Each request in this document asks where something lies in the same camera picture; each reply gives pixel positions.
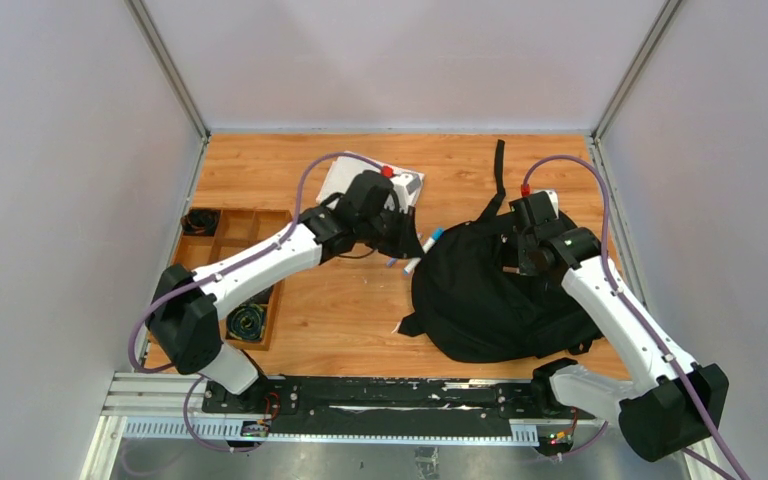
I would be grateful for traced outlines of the black student backpack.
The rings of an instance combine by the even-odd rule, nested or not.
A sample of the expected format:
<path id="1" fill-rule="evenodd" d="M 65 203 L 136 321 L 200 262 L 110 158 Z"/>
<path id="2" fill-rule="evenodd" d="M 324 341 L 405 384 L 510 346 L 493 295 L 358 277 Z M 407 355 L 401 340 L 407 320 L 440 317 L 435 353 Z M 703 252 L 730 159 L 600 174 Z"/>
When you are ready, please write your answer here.
<path id="1" fill-rule="evenodd" d="M 500 213 L 505 143 L 494 155 L 496 193 L 472 221 L 450 227 L 422 257 L 411 279 L 413 311 L 397 331 L 426 336 L 464 363 L 581 355 L 603 334 L 585 309 L 545 276 L 516 273 L 513 213 Z"/>

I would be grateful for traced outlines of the blue capped white marker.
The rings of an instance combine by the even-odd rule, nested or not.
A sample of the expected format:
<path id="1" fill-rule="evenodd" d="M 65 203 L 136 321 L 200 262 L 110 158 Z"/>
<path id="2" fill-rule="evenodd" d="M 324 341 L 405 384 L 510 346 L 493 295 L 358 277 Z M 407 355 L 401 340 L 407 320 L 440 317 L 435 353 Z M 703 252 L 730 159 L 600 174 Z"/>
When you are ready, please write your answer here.
<path id="1" fill-rule="evenodd" d="M 439 238 L 443 235 L 443 233 L 444 233 L 444 229 L 442 227 L 437 228 L 433 231 L 433 233 L 425 240 L 425 242 L 422 245 L 423 253 L 421 254 L 421 256 L 412 258 L 403 267 L 402 271 L 405 275 L 410 275 L 416 269 L 416 267 L 419 265 L 421 260 L 424 258 L 424 255 L 431 250 L 431 248 L 439 240 Z"/>

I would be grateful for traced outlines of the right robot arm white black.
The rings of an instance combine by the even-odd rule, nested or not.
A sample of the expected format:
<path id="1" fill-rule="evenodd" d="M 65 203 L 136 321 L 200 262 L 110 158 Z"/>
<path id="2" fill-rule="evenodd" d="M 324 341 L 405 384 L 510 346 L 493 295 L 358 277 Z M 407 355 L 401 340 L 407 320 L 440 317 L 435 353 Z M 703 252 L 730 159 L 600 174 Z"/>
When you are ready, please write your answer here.
<path id="1" fill-rule="evenodd" d="M 520 273 L 552 280 L 580 305 L 613 346 L 630 378 L 596 374 L 562 358 L 533 372 L 531 403 L 544 417 L 568 407 L 619 428 L 631 449 L 655 462 L 711 435 L 729 380 L 668 338 L 626 288 L 601 241 L 560 217 L 557 196 L 531 193 L 510 204 Z"/>

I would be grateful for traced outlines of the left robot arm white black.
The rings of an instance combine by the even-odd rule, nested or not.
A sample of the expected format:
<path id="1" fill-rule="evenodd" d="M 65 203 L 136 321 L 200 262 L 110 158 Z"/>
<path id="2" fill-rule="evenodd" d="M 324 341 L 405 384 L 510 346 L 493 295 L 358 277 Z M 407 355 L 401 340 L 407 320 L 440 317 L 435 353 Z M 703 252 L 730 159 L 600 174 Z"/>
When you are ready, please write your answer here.
<path id="1" fill-rule="evenodd" d="M 143 323 L 178 373 L 217 382 L 239 411 L 256 412 L 266 400 L 261 371 L 223 339 L 220 320 L 256 294 L 358 243 L 388 257 L 423 256 L 415 225 L 422 186 L 420 175 L 363 170 L 344 191 L 331 193 L 277 234 L 232 257 L 195 270 L 168 267 Z"/>

